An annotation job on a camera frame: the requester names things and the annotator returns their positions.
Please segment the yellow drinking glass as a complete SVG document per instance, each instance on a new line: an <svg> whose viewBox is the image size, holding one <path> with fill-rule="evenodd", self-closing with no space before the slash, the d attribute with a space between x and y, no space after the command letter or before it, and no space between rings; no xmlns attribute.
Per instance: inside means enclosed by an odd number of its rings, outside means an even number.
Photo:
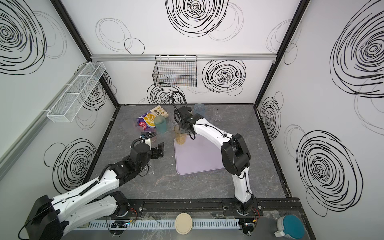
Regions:
<svg viewBox="0 0 384 240"><path fill-rule="evenodd" d="M174 126L174 133L175 133L175 141L178 145L183 145L186 142L187 135L186 133L182 133L179 125Z"/></svg>

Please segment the blue drinking glass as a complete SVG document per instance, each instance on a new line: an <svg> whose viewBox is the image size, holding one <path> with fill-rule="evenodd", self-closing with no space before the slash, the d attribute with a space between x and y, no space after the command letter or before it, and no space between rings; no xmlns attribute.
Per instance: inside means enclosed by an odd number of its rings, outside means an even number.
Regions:
<svg viewBox="0 0 384 240"><path fill-rule="evenodd" d="M202 103L197 103L194 105L194 114L199 114L203 118L205 117L206 106Z"/></svg>

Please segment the teal drinking glass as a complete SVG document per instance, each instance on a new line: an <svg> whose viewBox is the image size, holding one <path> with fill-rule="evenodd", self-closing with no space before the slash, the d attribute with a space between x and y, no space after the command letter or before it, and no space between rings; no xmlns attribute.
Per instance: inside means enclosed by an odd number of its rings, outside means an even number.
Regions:
<svg viewBox="0 0 384 240"><path fill-rule="evenodd" d="M155 127L159 134L164 134L167 132L167 120L163 116L156 116L154 119Z"/></svg>

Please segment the lilac plastic tray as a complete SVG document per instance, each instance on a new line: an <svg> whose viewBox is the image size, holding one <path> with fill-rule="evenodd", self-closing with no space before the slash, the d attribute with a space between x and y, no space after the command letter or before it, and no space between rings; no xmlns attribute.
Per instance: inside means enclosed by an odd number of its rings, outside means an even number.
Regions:
<svg viewBox="0 0 384 240"><path fill-rule="evenodd" d="M184 144L174 141L176 170L189 175L223 169L221 149L206 138L197 135L195 140L186 137Z"/></svg>

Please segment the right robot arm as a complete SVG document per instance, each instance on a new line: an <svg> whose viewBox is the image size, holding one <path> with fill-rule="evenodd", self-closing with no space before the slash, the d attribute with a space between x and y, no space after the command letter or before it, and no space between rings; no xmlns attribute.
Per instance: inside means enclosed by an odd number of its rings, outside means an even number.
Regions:
<svg viewBox="0 0 384 240"><path fill-rule="evenodd" d="M249 180L251 154L243 136L220 130L199 114L176 119L183 131L200 135L221 150L223 166L233 178L236 209L243 216L248 214L254 204L254 194Z"/></svg>

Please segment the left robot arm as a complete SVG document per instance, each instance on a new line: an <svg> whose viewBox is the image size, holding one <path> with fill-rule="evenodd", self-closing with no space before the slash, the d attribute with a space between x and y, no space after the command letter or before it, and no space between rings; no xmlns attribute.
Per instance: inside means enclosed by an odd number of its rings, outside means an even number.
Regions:
<svg viewBox="0 0 384 240"><path fill-rule="evenodd" d="M67 193L38 198L23 226L30 240L59 240L75 228L114 213L131 211L117 188L139 176L151 159L164 156L164 143L156 148L145 142L115 164L107 165L95 179Z"/></svg>

